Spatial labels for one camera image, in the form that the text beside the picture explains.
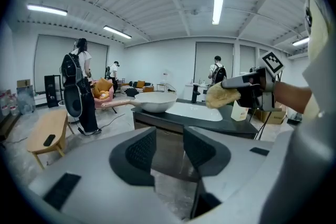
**pink chair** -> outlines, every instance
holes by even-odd
[[[100,100],[100,99],[98,99],[98,98],[95,98],[95,99],[94,99],[94,107],[95,107],[96,109],[100,109],[100,108],[102,108],[102,107],[101,107],[102,104],[104,104],[104,103],[106,103],[106,102],[111,102],[111,101],[113,100],[113,94],[114,94],[114,89],[113,89],[113,86],[112,86],[112,87],[110,88],[110,90],[109,90],[109,97],[107,97],[106,99],[103,99],[103,100]]]

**white sink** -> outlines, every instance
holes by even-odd
[[[223,119],[217,109],[209,109],[206,106],[188,103],[175,103],[166,110],[166,113],[205,121],[221,121]]]

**pan handle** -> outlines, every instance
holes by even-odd
[[[120,100],[120,101],[112,101],[112,102],[106,102],[101,104],[102,108],[114,108],[116,106],[131,104],[133,106],[140,106],[140,102],[136,102],[134,100]]]

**black countertop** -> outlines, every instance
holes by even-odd
[[[179,103],[191,103],[190,100],[177,99]],[[205,105],[205,102],[197,102],[196,105]],[[163,113],[151,113],[147,112],[140,107],[135,107],[132,109],[134,113],[139,113],[145,116],[153,117],[159,120],[171,122],[174,124],[179,124],[183,126],[196,126],[200,128],[204,128],[210,131],[223,133],[223,134],[231,134],[234,136],[242,136],[249,135],[250,137],[254,136],[258,130],[254,128],[252,124],[249,123],[248,120],[243,121],[235,121],[231,118],[232,106],[226,105],[219,110],[223,119],[221,121],[205,121],[199,119],[188,118],[184,116],[169,114],[166,112]]]

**wooden bench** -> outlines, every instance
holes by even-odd
[[[68,123],[68,113],[66,110],[55,110],[43,115],[36,123],[31,135],[27,140],[27,150],[33,154],[38,165],[44,169],[38,154],[58,151],[63,157],[62,149],[65,148],[65,134],[67,126],[74,133]],[[55,138],[49,146],[43,146],[50,134]]]

